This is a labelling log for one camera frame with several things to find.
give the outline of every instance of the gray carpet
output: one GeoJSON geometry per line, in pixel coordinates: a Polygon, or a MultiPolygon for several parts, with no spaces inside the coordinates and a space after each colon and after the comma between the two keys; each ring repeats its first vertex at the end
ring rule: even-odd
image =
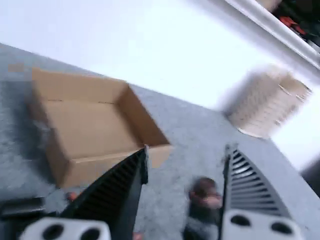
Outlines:
{"type": "MultiPolygon", "coordinates": [[[[46,196],[48,211],[67,205],[56,189],[41,136],[30,120],[25,99],[30,93],[30,68],[67,73],[83,69],[0,44],[0,200],[46,196]],[[8,64],[23,63],[25,73],[8,72],[8,64]]],[[[243,151],[269,179],[308,240],[319,239],[320,201],[287,159],[268,140],[238,132],[225,117],[141,87],[132,86],[174,146],[169,159],[149,172],[143,186],[135,229],[145,239],[178,240],[187,206],[186,187],[194,176],[209,176],[223,189],[221,159],[227,143],[243,151]]],[[[72,188],[79,192],[84,187],[72,188]]]]}

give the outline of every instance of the open cardboard box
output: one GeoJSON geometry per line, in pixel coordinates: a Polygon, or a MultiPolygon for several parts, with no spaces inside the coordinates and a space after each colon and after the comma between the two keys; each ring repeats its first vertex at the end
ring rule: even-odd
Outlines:
{"type": "Polygon", "coordinates": [[[159,167],[171,145],[129,84],[109,77],[32,70],[32,117],[51,129],[46,155],[59,187],[89,184],[149,145],[159,167]]]}

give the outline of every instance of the red object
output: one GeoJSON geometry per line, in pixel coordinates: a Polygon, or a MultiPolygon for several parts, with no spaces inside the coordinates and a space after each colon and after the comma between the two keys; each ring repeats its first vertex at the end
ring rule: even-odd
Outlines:
{"type": "Polygon", "coordinates": [[[306,32],[304,30],[301,29],[301,27],[298,25],[298,23],[296,23],[295,21],[293,21],[291,19],[291,17],[288,16],[281,16],[280,21],[286,25],[288,28],[293,28],[294,30],[296,30],[298,33],[305,35],[306,32]]]}
{"type": "Polygon", "coordinates": [[[77,197],[78,195],[72,191],[66,194],[66,199],[68,199],[69,202],[73,202],[77,197]]]}

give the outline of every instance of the screw hole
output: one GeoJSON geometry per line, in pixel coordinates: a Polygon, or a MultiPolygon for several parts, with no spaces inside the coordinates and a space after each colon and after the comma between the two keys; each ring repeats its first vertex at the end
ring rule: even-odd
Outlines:
{"type": "Polygon", "coordinates": [[[90,228],[82,234],[81,240],[97,240],[99,236],[100,236],[99,229],[90,228]]]}
{"type": "Polygon", "coordinates": [[[231,222],[233,224],[237,224],[237,225],[244,226],[244,227],[251,226],[250,221],[248,220],[248,218],[246,218],[245,216],[242,216],[242,215],[233,216],[231,218],[231,222]]]}
{"type": "Polygon", "coordinates": [[[287,234],[287,235],[292,234],[291,228],[288,225],[286,225],[286,224],[284,224],[282,222],[273,223],[271,225],[271,229],[273,231],[281,233],[281,234],[287,234]]]}
{"type": "Polygon", "coordinates": [[[61,224],[55,224],[47,227],[42,236],[45,240],[54,240],[60,237],[63,231],[64,226],[61,224]]]}

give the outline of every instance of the beige basket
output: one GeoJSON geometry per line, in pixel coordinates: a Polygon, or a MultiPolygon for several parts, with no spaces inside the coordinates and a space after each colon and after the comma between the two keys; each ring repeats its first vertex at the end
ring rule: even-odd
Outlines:
{"type": "Polygon", "coordinates": [[[244,134],[268,138],[311,93],[287,72],[266,72],[254,79],[247,95],[228,119],[244,134]]]}
{"type": "Polygon", "coordinates": [[[269,12],[272,12],[274,9],[277,8],[277,6],[279,5],[279,3],[281,3],[282,0],[256,0],[256,1],[260,3],[269,12]]]}

